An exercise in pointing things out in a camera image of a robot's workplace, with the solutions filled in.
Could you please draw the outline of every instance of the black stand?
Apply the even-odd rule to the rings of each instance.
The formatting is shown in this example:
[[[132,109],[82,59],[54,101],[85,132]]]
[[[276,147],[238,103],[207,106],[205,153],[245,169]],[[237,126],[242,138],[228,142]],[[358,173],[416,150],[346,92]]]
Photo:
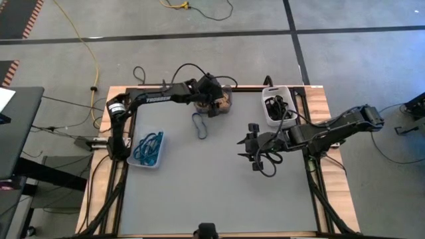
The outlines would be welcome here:
[[[395,127],[396,133],[404,135],[414,130],[425,131],[425,93],[405,103],[404,106],[406,106],[406,111],[413,116],[415,121],[405,126]]]
[[[87,180],[82,177],[65,173],[22,157],[19,158],[15,166],[14,174],[78,191],[84,191],[87,183]]]

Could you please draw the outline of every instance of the white plastic bin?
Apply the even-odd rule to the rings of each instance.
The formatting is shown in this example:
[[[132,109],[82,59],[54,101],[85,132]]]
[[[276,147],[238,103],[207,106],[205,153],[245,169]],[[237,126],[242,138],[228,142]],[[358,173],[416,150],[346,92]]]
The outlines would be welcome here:
[[[265,101],[268,98],[274,97],[274,96],[281,96],[284,99],[284,102],[288,103],[288,106],[287,106],[288,109],[296,112],[294,101],[292,100],[291,92],[290,92],[290,89],[288,87],[278,86],[278,87],[264,88],[263,92],[262,92],[261,101],[262,101],[262,105],[263,105],[263,109],[264,109],[264,114],[266,116],[267,124],[272,126],[272,127],[279,126],[279,124],[281,122],[281,120],[277,120],[277,121],[272,120],[271,117],[268,115],[268,112],[267,112],[267,107],[266,107]],[[297,114],[292,113],[292,116],[291,116],[290,119],[284,119],[284,122],[282,123],[282,129],[296,125],[297,117],[298,117]]]
[[[163,133],[163,137],[161,140],[161,144],[159,146],[159,152],[158,152],[158,158],[156,161],[156,164],[154,164],[153,166],[148,166],[148,165],[142,165],[140,163],[140,161],[138,161],[137,159],[134,158],[133,156],[133,152],[134,149],[139,145],[139,142],[141,139],[144,139],[146,137],[146,135],[150,134],[150,133],[155,133],[158,134],[159,132]],[[141,125],[141,127],[138,127],[134,136],[133,136],[134,141],[131,143],[131,154],[130,156],[127,158],[127,163],[129,165],[133,165],[136,167],[142,167],[142,168],[148,168],[148,169],[157,169],[159,167],[159,165],[161,164],[161,155],[164,149],[164,143],[165,143],[165,132],[163,129],[157,128],[157,127],[153,127],[153,126],[149,126],[149,125]]]

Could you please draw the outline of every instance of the yellow extension cord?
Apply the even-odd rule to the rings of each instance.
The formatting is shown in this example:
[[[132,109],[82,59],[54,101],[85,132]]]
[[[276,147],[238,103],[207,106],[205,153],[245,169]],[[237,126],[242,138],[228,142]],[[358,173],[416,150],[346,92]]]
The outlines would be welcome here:
[[[60,9],[60,11],[68,19],[69,23],[72,25],[72,28],[74,29],[75,33],[77,34],[78,39],[80,39],[80,42],[82,44],[84,44],[84,46],[86,46],[86,48],[88,49],[88,51],[92,55],[92,58],[93,58],[94,63],[96,65],[96,77],[94,79],[93,86],[96,87],[98,85],[98,81],[99,81],[99,63],[98,63],[98,59],[96,59],[96,56],[94,56],[94,53],[93,53],[92,49],[90,49],[90,47],[87,45],[87,43],[82,40],[82,38],[80,36],[80,33],[78,32],[77,28],[75,27],[74,23],[72,22],[72,20],[68,16],[68,14],[65,13],[64,9],[59,5],[59,3],[56,0],[53,0],[53,2],[54,2],[54,4],[56,4],[56,6],[58,6],[58,8]],[[92,107],[90,109],[90,114],[92,115],[93,122],[100,128],[100,124],[98,124],[98,122],[96,122],[96,118],[94,117],[94,113],[93,113],[93,102],[94,102],[94,90],[92,90],[92,98],[90,100],[90,107]]]
[[[181,9],[181,8],[184,8],[184,9],[189,9],[189,2],[188,1],[185,1],[183,4],[181,4],[181,5],[176,5],[176,6],[172,6],[172,5],[166,5],[166,4],[164,4],[161,0],[159,0],[159,2],[162,4],[162,6],[164,6],[164,7],[168,7],[168,8],[174,8],[174,9]]]

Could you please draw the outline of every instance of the blue cable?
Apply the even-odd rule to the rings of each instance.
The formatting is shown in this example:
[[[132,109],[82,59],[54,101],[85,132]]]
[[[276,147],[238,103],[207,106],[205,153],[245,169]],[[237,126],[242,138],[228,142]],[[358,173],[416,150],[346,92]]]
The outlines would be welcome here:
[[[158,134],[149,133],[141,139],[139,145],[133,151],[134,159],[138,160],[141,165],[154,166],[158,160],[163,135],[164,133],[160,131]]]
[[[201,136],[201,129],[198,127],[198,125],[197,125],[197,123],[195,121],[195,116],[198,116],[201,119],[201,124],[204,126],[204,131],[205,131],[205,136],[204,137]],[[207,131],[207,126],[204,123],[204,119],[202,118],[202,115],[199,114],[199,113],[193,113],[192,114],[192,121],[193,121],[193,123],[194,123],[194,125],[195,125],[195,127],[197,129],[198,138],[199,139],[205,139],[208,136],[208,131]]]

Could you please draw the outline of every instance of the gray floor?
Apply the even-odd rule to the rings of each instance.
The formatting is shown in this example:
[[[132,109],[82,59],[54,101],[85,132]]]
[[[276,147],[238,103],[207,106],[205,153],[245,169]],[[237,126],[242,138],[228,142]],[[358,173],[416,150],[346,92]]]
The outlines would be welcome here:
[[[234,3],[227,21],[203,19],[192,11],[164,9],[157,0],[59,1],[75,21],[83,37],[152,35],[215,31],[288,29],[280,0]],[[226,15],[224,0],[194,1],[215,17]],[[405,0],[290,0],[296,27],[330,29],[348,27],[391,27],[425,24],[423,1]],[[70,25],[46,1],[30,39],[75,37]],[[405,102],[425,91],[425,32],[346,33],[300,35],[303,57],[311,84],[325,86],[331,113],[368,103],[381,109]],[[180,64],[194,62],[213,74],[228,74],[240,84],[258,84],[269,74],[277,84],[302,84],[290,36],[227,37],[206,39],[143,40],[90,43],[101,67],[98,97],[112,85],[134,85],[132,69],[142,65],[148,82],[169,80]],[[90,55],[81,44],[0,46],[0,60],[20,60],[13,86],[44,86],[45,95],[90,103],[89,87],[94,79]],[[198,78],[185,69],[178,81]],[[66,125],[82,121],[87,110],[43,100],[35,125]],[[407,120],[397,107],[384,113],[387,126],[377,134],[377,143],[399,161],[423,157],[411,145],[423,145],[418,135],[397,137],[392,128]],[[90,121],[70,127],[67,133],[96,135]],[[84,155],[71,139],[32,133],[27,153]],[[361,230],[365,234],[422,238],[425,234],[425,164],[395,165],[380,156],[369,134],[351,137],[342,146]],[[8,238],[16,238],[22,203]],[[36,211],[32,224],[40,226],[39,238],[70,235],[78,215],[53,215]]]

